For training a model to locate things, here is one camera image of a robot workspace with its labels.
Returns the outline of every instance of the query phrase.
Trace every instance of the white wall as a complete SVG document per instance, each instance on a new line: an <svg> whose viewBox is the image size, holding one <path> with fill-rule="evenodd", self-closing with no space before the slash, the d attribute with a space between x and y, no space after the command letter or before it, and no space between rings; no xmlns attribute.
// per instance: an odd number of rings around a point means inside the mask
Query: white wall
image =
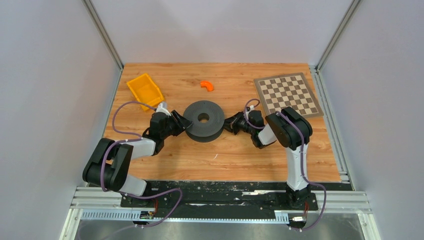
<svg viewBox="0 0 424 240"><path fill-rule="evenodd" d="M80 0L3 0L0 23L0 238L56 240L119 71Z"/></svg>
<svg viewBox="0 0 424 240"><path fill-rule="evenodd" d="M322 74L382 239L422 239L424 1L364 0Z"/></svg>
<svg viewBox="0 0 424 240"><path fill-rule="evenodd" d="M121 59L316 64L352 0L93 0Z"/></svg>

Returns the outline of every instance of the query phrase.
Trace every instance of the yellow plastic bin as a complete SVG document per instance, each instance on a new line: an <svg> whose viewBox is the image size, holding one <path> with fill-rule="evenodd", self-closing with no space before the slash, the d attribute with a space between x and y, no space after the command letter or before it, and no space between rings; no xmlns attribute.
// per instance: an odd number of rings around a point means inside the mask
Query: yellow plastic bin
<svg viewBox="0 0 424 240"><path fill-rule="evenodd" d="M150 76L145 73L126 83L126 85L134 94L137 101L155 107L165 100L159 87L152 81ZM140 105L144 111L149 110L148 107Z"/></svg>

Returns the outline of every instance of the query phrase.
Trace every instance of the chessboard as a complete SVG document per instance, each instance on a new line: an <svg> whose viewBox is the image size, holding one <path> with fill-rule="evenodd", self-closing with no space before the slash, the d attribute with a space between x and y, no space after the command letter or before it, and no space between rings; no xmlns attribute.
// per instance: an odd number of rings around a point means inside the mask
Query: chessboard
<svg viewBox="0 0 424 240"><path fill-rule="evenodd" d="M324 115L302 72L258 78L254 85L266 115L286 107L292 107L304 118Z"/></svg>

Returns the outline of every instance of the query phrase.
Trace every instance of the dark gray roll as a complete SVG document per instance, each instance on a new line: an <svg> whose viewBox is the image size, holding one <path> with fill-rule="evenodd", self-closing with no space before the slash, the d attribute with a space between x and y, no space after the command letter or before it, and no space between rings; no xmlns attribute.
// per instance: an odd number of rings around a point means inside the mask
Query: dark gray roll
<svg viewBox="0 0 424 240"><path fill-rule="evenodd" d="M193 121L193 125L185 130L196 142L207 143L217 139L224 130L224 111L211 101L197 101L188 106L184 118Z"/></svg>

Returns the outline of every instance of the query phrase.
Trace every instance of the wooden table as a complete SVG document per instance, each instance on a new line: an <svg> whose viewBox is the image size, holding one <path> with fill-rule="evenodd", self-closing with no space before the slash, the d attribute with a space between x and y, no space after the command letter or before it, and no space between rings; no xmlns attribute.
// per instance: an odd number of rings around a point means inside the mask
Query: wooden table
<svg viewBox="0 0 424 240"><path fill-rule="evenodd" d="M126 82L148 73L160 88L168 110L183 115L191 103L209 100L217 103L228 118L241 111L247 100L257 98L253 79L302 72L315 92L307 64L282 63L127 63L115 95L104 137L114 140L133 138L113 131L112 116L123 103L135 97ZM214 91L200 87L209 81ZM149 127L153 111L143 111L130 104L119 111L116 127L122 131L142 133ZM307 155L310 180L339 182L326 125L322 117L307 119L313 128ZM253 146L250 135L233 135L224 130L208 143L191 140L184 132L170 136L156 156L131 162L129 173L146 180L211 180L211 181L286 181L287 160L284 148L277 142L264 149Z"/></svg>

